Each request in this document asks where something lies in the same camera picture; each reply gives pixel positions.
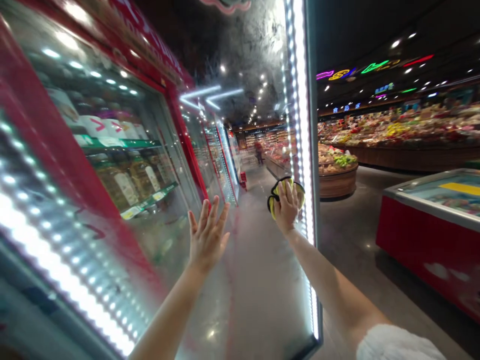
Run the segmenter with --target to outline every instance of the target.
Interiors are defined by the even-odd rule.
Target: hand
[[[204,275],[207,275],[222,257],[230,236],[229,232],[222,236],[230,204],[228,202],[225,204],[217,221],[219,202],[219,197],[215,196],[209,215],[210,202],[207,199],[203,201],[198,224],[194,213],[188,212],[190,222],[189,265],[198,269]]]
[[[295,229],[295,219],[299,214],[299,197],[297,194],[297,186],[294,184],[293,191],[290,183],[285,182],[286,191],[284,190],[283,184],[278,183],[278,196],[280,201],[274,202],[275,209],[275,221],[281,232],[284,235],[290,230]]]

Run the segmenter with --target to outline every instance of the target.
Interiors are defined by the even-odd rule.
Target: shopper
[[[263,165],[264,159],[262,157],[262,152],[264,151],[264,148],[262,147],[262,144],[260,143],[260,141],[257,140],[253,143],[253,146],[255,146],[255,156],[258,160],[258,164]]]
[[[297,189],[289,183],[279,186],[276,223],[293,249],[308,280],[325,310],[357,360],[446,360],[427,339],[392,325],[345,276],[343,276],[305,237],[295,229],[298,215]],[[205,200],[199,222],[191,211],[190,261],[160,310],[130,355],[131,360],[174,359],[187,320],[205,278],[221,258],[230,233],[222,236],[229,212],[227,203],[217,221],[219,197],[215,196],[208,215]]]

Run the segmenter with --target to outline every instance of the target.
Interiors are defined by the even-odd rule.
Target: person in red shirt
[[[260,141],[255,141],[255,143],[253,143],[253,146],[255,147],[255,156],[256,156],[256,159],[258,160],[258,164],[264,164],[264,159],[262,158],[262,152],[264,150],[264,148],[262,147],[262,144],[260,143]]]

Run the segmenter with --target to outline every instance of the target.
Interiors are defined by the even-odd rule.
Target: supermarket aisle
[[[447,359],[479,359],[479,326],[375,245],[382,190],[415,177],[360,166],[351,197],[320,204],[320,250],[392,322],[430,339]],[[314,359],[353,359],[328,310],[323,331]]]

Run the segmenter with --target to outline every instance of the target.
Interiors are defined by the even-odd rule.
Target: freezer lid
[[[384,196],[402,204],[480,233],[478,194],[480,171],[467,168],[428,175],[383,191]]]

